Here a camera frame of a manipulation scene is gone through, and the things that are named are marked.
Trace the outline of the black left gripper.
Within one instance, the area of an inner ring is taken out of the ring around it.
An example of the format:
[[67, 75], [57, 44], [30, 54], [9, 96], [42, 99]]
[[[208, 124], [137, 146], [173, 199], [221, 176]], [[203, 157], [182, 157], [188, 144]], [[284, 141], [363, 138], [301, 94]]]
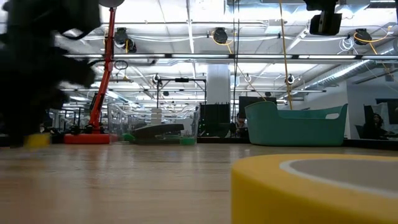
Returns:
[[9, 112], [11, 146], [23, 146], [26, 135], [26, 115], [29, 112], [29, 134], [40, 132], [49, 119], [51, 109], [59, 109], [69, 102], [60, 89], [61, 82], [90, 87], [95, 82], [92, 63], [84, 58], [67, 57], [68, 50], [55, 44], [56, 33], [6, 32], [0, 34], [0, 58], [9, 65], [0, 69], [5, 80], [21, 78], [21, 92], [27, 93], [27, 105], [18, 105]]

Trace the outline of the yellow mini stapler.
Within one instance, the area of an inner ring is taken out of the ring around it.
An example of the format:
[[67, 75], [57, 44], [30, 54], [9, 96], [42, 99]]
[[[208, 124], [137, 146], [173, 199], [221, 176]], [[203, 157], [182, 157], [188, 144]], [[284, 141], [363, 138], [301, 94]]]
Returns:
[[26, 147], [37, 148], [48, 146], [51, 142], [51, 137], [47, 133], [32, 134], [25, 138], [24, 145]]

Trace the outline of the black stapler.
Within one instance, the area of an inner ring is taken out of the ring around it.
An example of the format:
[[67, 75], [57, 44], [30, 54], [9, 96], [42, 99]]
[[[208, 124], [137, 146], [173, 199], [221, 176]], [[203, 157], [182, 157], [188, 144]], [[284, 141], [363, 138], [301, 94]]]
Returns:
[[132, 132], [132, 135], [136, 139], [152, 139], [155, 138], [156, 135], [163, 135], [165, 133], [175, 133], [184, 130], [183, 124], [158, 124], [151, 126], [144, 126], [142, 128], [135, 129]]

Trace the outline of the yellow tape roll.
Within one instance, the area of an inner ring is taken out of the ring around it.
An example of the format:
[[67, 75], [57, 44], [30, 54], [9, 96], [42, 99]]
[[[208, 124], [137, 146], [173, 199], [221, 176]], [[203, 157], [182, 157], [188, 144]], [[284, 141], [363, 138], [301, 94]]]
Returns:
[[398, 157], [274, 154], [231, 168], [232, 224], [398, 224]]

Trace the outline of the red desk lamp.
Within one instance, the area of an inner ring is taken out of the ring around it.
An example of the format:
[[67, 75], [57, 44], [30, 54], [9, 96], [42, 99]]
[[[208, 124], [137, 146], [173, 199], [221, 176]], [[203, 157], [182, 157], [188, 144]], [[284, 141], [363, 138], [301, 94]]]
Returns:
[[101, 79], [97, 95], [93, 99], [93, 107], [90, 113], [88, 125], [82, 134], [64, 135], [65, 144], [109, 144], [110, 134], [105, 134], [101, 129], [100, 116], [102, 105], [108, 89], [109, 79], [113, 70], [114, 62], [114, 24], [116, 18], [116, 8], [124, 0], [99, 0], [99, 4], [109, 8], [108, 33], [105, 35], [105, 54], [104, 54], [104, 73]]

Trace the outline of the black background screen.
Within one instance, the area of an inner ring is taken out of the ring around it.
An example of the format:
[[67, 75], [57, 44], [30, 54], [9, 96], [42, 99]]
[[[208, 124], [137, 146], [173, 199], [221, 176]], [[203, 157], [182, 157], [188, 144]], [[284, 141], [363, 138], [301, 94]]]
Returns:
[[240, 96], [238, 118], [246, 118], [247, 106], [250, 107], [249, 112], [256, 112], [260, 115], [266, 115], [271, 109], [277, 110], [277, 99], [275, 97], [266, 97], [267, 104], [264, 105], [264, 99], [256, 96]]

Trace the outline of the person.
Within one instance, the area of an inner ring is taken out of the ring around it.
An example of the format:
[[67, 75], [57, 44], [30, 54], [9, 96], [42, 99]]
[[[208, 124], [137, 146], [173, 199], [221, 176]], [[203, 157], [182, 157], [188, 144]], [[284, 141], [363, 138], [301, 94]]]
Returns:
[[239, 113], [237, 113], [237, 115], [236, 115], [236, 121], [231, 128], [231, 132], [237, 138], [248, 138], [249, 137], [246, 120], [244, 118], [241, 118]]
[[377, 113], [363, 125], [363, 138], [375, 140], [387, 140], [387, 131], [382, 128], [383, 119]]

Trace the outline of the teal plastic bin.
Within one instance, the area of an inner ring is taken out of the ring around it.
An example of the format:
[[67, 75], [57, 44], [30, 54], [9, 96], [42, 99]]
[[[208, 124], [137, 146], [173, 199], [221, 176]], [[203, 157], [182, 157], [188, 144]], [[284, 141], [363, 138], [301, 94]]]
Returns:
[[322, 110], [279, 110], [262, 101], [245, 107], [249, 140], [262, 146], [340, 146], [348, 105]]

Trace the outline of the white stacked boxes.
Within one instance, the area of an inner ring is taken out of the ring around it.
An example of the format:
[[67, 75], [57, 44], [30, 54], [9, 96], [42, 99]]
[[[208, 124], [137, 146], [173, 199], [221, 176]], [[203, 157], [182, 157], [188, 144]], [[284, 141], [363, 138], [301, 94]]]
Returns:
[[161, 125], [162, 124], [162, 110], [160, 108], [151, 109], [151, 125]]

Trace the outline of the black background monitor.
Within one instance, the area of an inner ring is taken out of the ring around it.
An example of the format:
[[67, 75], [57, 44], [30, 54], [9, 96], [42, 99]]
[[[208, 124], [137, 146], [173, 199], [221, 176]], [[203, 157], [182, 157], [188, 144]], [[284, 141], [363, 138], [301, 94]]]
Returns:
[[231, 123], [231, 106], [227, 104], [201, 104], [198, 127], [199, 137], [225, 138]]

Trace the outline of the clear plastic bin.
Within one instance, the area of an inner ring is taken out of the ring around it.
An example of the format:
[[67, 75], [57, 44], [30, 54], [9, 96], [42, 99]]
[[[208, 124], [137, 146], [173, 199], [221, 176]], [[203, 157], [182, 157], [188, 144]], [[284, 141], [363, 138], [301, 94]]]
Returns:
[[[151, 126], [151, 109], [128, 111], [114, 103], [110, 103], [108, 105], [108, 132], [111, 135], [110, 143], [130, 144], [123, 141], [123, 134], [132, 134], [135, 129], [148, 125]], [[162, 124], [183, 124], [184, 130], [175, 133], [156, 135], [156, 137], [152, 139], [136, 139], [134, 144], [180, 144], [180, 139], [184, 137], [197, 139], [198, 120], [200, 117], [200, 107], [198, 105], [188, 105], [177, 112], [161, 110]]]

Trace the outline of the black background rig frame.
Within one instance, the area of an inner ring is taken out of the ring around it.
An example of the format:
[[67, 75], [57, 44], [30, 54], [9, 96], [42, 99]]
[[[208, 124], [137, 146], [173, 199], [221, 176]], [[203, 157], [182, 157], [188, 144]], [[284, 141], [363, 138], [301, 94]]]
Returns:
[[[157, 93], [157, 98], [156, 98], [156, 108], [159, 109], [159, 92], [160, 92], [160, 82], [166, 81], [165, 84], [162, 85], [162, 87], [166, 87], [169, 82], [175, 82], [175, 83], [188, 83], [188, 82], [194, 82], [197, 84], [202, 91], [205, 94], [205, 104], [207, 103], [207, 81], [205, 79], [197, 79], [197, 78], [158, 78], [156, 82], [156, 93]], [[198, 84], [198, 82], [202, 81], [204, 83], [204, 89]]]

